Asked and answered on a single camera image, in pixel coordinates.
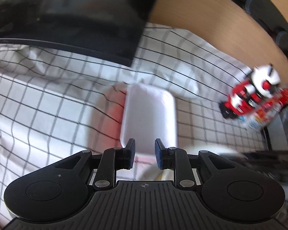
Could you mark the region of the white rectangular plastic tray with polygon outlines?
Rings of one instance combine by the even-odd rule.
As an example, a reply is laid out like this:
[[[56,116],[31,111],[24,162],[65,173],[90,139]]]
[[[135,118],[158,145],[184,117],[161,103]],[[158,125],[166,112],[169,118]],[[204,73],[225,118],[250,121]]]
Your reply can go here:
[[[177,146],[176,105],[173,95],[162,88],[146,84],[127,89],[120,133],[122,147],[134,139],[136,153],[154,156],[155,139],[166,148]]]

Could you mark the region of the red cereal bag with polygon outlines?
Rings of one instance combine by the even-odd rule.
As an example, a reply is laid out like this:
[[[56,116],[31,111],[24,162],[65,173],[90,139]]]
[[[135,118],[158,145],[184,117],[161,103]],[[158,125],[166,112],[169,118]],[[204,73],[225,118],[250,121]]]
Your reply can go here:
[[[288,105],[288,88],[278,90],[272,98],[266,100],[252,113],[239,119],[246,130],[261,131]]]

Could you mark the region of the white black grid tablecloth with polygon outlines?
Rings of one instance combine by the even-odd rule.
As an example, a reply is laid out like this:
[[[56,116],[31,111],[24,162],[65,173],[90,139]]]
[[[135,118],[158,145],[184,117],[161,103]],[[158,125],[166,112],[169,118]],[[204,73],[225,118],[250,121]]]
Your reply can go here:
[[[120,145],[129,85],[169,91],[180,148],[266,148],[259,133],[225,120],[218,104],[249,68],[183,29],[146,25],[131,67],[61,50],[0,44],[0,226],[15,179],[90,149]]]

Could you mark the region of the red white robot figurine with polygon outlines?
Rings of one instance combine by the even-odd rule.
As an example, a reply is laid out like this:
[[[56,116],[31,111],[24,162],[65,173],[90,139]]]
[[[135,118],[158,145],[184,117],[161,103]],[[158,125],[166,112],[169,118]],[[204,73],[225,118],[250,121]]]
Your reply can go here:
[[[272,64],[254,67],[219,103],[223,118],[237,119],[254,111],[277,92],[281,78]]]

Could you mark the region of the black appliance with knobs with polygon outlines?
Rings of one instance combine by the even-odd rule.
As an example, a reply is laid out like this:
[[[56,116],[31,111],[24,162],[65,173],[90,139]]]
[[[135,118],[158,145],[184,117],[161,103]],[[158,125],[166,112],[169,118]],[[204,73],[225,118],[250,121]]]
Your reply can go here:
[[[250,15],[288,59],[288,22],[271,0],[231,0]]]

